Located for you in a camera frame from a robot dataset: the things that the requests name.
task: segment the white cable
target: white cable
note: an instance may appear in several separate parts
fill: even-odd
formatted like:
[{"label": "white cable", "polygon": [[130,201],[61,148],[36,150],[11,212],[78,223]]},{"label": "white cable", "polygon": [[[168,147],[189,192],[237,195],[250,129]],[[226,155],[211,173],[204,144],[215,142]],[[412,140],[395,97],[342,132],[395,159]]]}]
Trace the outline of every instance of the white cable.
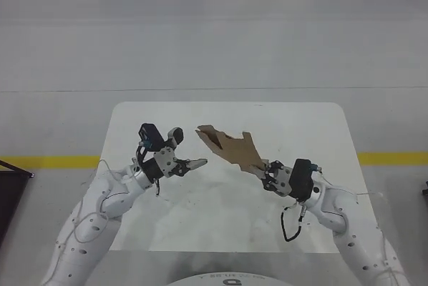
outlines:
[{"label": "white cable", "polygon": [[98,162],[98,164],[97,164],[97,168],[98,168],[98,166],[99,166],[99,163],[101,163],[101,162],[104,162],[104,163],[106,164],[106,168],[107,168],[107,170],[109,171],[109,173],[112,175],[112,177],[114,178],[114,180],[115,180],[115,181],[117,181],[117,182],[119,182],[119,183],[121,183],[121,181],[120,181],[118,178],[116,178],[116,176],[114,175],[114,172],[111,170],[111,168],[109,168],[109,164],[106,162],[106,160],[101,159],[101,160]]},{"label": "white cable", "polygon": [[[384,236],[384,233],[381,231],[381,234],[383,236],[383,259],[384,261],[387,261],[387,251],[386,251],[386,237]],[[387,269],[385,269],[385,271],[380,272],[378,275],[375,276],[375,278],[373,280],[370,281],[369,285],[373,285],[376,280],[379,279],[379,277],[381,275],[383,275],[384,273],[389,273],[389,278],[394,278],[394,280],[391,279],[391,286],[394,286],[392,281],[395,281],[395,285],[396,286],[400,286],[399,284],[399,280],[397,279],[397,274],[398,275],[402,275],[403,277],[405,277],[405,279],[407,279],[408,283],[413,286],[414,284],[412,283],[412,281],[409,279],[409,277],[401,272],[401,271],[397,271],[397,270],[393,270],[392,267],[390,265],[388,265]]]},{"label": "white cable", "polygon": [[[114,175],[113,171],[110,169],[109,164],[106,162],[106,160],[101,159],[101,160],[98,162],[98,164],[97,164],[97,168],[98,168],[98,166],[99,166],[99,163],[100,163],[100,162],[104,162],[104,163],[106,164],[106,168],[107,168],[107,170],[108,170],[108,171],[109,171],[109,173],[112,175],[112,177],[114,178],[114,180],[115,180],[115,181],[117,181],[117,182],[120,182],[120,181],[118,180],[118,178],[116,178],[116,176]],[[59,261],[60,261],[60,260],[61,260],[61,258],[62,258],[62,254],[63,254],[64,248],[66,247],[66,243],[67,243],[68,239],[71,237],[71,235],[72,235],[72,234],[74,234],[74,238],[75,238],[75,240],[76,240],[78,243],[83,244],[83,243],[88,243],[88,242],[92,242],[92,241],[94,241],[94,240],[95,240],[95,239],[97,239],[97,238],[98,238],[98,237],[103,233],[103,231],[106,229],[106,227],[107,227],[107,223],[109,222],[109,217],[107,216],[107,214],[106,214],[106,213],[101,212],[101,211],[100,211],[100,209],[98,209],[98,206],[97,206],[96,212],[90,212],[89,214],[85,215],[81,220],[79,220],[79,218],[80,218],[80,214],[81,214],[81,212],[82,212],[82,208],[83,208],[83,206],[84,206],[84,198],[82,198],[82,200],[80,201],[79,211],[77,212],[77,216],[74,218],[74,221],[73,221],[73,223],[74,223],[74,228],[73,228],[73,229],[71,230],[71,232],[68,234],[68,236],[66,237],[66,239],[64,240],[64,242],[58,246],[58,247],[59,247],[59,249],[60,249],[60,251],[59,251],[59,254],[58,254],[57,262],[55,263],[55,267],[54,267],[54,269],[53,269],[53,271],[52,271],[52,273],[51,273],[50,277],[49,277],[46,281],[44,281],[44,282],[42,283],[42,286],[47,285],[47,283],[48,283],[48,282],[53,278],[53,276],[55,275],[55,271],[57,271],[57,267],[58,267]],[[93,238],[92,238],[92,239],[90,239],[90,240],[80,241],[80,240],[77,238],[77,233],[76,233],[76,229],[77,229],[77,227],[78,227],[78,226],[79,226],[83,221],[85,221],[85,220],[86,220],[90,215],[94,215],[94,214],[98,215],[99,217],[103,217],[103,216],[104,216],[104,217],[105,217],[105,219],[106,219],[106,225],[101,229],[101,231],[98,233],[98,235],[97,235],[97,236],[93,237]]]},{"label": "white cable", "polygon": [[326,181],[326,183],[327,183],[327,184],[329,184],[329,185],[333,186],[333,184],[332,184],[332,183],[330,183],[330,182],[325,178],[324,174],[322,173],[322,170],[321,170],[321,171],[319,171],[319,174],[321,174],[321,178],[322,178],[324,181]]}]

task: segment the gray floor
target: gray floor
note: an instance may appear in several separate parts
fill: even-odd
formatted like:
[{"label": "gray floor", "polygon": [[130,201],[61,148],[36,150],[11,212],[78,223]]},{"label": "gray floor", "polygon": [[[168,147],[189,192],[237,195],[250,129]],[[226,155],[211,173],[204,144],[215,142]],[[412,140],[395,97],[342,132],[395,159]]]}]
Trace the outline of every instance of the gray floor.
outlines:
[{"label": "gray floor", "polygon": [[[336,102],[358,152],[428,151],[428,0],[0,0],[0,155],[97,155],[117,103],[154,100]],[[362,171],[405,270],[428,285],[428,167]],[[92,170],[35,172],[0,286],[37,285]],[[169,252],[111,252],[88,285],[221,270],[357,285],[338,255]]]}]

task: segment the black cable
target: black cable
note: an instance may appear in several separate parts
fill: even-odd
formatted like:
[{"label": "black cable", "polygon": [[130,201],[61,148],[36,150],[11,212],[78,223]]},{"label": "black cable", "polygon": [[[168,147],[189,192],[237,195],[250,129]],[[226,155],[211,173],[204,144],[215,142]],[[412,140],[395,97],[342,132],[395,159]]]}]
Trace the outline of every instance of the black cable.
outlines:
[{"label": "black cable", "polygon": [[290,209],[291,207],[285,207],[281,213],[281,228],[283,229],[283,235],[284,235],[284,240],[287,242],[290,242],[294,239],[297,238],[297,236],[300,235],[300,231],[301,231],[301,222],[303,221],[303,215],[300,215],[300,218],[298,218],[298,230],[297,232],[291,237],[291,238],[287,238],[287,234],[286,234],[286,228],[284,227],[284,212],[286,212],[287,209]]},{"label": "black cable", "polygon": [[158,179],[155,181],[155,185],[157,186],[157,192],[155,193],[155,196],[158,197],[160,196],[160,181]]}]

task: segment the robot arm segment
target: robot arm segment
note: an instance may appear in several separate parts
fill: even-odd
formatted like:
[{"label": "robot arm segment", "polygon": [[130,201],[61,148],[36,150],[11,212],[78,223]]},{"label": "robot arm segment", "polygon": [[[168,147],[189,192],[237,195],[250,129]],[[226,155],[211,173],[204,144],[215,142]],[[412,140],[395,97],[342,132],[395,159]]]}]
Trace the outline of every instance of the robot arm segment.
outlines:
[{"label": "robot arm segment", "polygon": [[[172,129],[165,142],[155,125],[143,124],[140,136],[142,141],[132,165],[112,171],[102,160],[109,171],[93,180],[64,223],[43,286],[84,285],[113,243],[122,215],[141,194],[153,184],[159,187],[162,177],[182,177],[208,162],[175,156],[174,150],[183,140],[181,128]],[[154,156],[145,161],[148,152],[154,152]]]}]

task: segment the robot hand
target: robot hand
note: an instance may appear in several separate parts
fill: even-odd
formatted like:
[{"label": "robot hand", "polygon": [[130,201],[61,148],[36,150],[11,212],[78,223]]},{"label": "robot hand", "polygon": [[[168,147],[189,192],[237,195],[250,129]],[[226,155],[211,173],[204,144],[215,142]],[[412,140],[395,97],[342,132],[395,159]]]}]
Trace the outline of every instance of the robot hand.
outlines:
[{"label": "robot hand", "polygon": [[293,168],[279,161],[264,162],[265,170],[251,166],[263,188],[281,197],[290,196],[301,205],[299,228],[290,239],[286,236],[281,214],[286,241],[298,236],[303,217],[309,211],[319,223],[332,230],[335,245],[362,285],[410,285],[394,248],[376,220],[363,216],[356,193],[330,184],[322,175],[322,168],[310,160],[297,159]]},{"label": "robot hand", "polygon": [[[181,160],[175,149],[183,140],[181,128],[174,128],[163,140],[154,124],[143,124],[141,142],[133,164],[121,170],[109,170],[96,177],[82,200],[73,209],[55,242],[52,261],[42,285],[81,286],[109,250],[119,231],[122,215],[135,200],[159,179],[182,177],[208,161]],[[145,160],[148,152],[152,158]]]}]

